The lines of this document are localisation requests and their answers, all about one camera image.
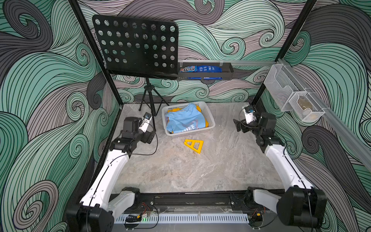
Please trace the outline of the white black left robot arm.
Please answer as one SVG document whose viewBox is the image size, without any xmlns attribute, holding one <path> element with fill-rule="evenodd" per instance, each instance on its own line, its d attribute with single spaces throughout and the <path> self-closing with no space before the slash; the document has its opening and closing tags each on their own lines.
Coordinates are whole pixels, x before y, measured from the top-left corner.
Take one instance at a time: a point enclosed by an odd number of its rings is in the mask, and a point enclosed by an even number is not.
<svg viewBox="0 0 371 232">
<path fill-rule="evenodd" d="M 148 131 L 152 115 L 125 118 L 120 136 L 110 144 L 104 165 L 80 203 L 66 211 L 72 232 L 110 232 L 115 220 L 135 202 L 134 190 L 123 190 L 110 199 L 114 185 L 123 167 L 129 161 L 139 142 L 150 144 L 155 130 Z"/>
</svg>

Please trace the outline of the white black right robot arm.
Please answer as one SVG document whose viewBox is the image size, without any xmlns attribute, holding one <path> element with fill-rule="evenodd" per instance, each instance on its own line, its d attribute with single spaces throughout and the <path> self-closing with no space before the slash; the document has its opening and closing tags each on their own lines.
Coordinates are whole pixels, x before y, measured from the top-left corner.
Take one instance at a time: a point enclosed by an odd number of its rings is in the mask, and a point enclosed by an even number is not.
<svg viewBox="0 0 371 232">
<path fill-rule="evenodd" d="M 266 112 L 258 113 L 251 107 L 244 107 L 240 112 L 244 118 L 233 121 L 236 130 L 255 135 L 257 145 L 273 164 L 284 186 L 282 194 L 249 188 L 245 203 L 271 210 L 286 226 L 319 232 L 328 199 L 324 191 L 315 188 L 304 177 L 289 156 L 285 144 L 275 135 L 276 117 Z"/>
</svg>

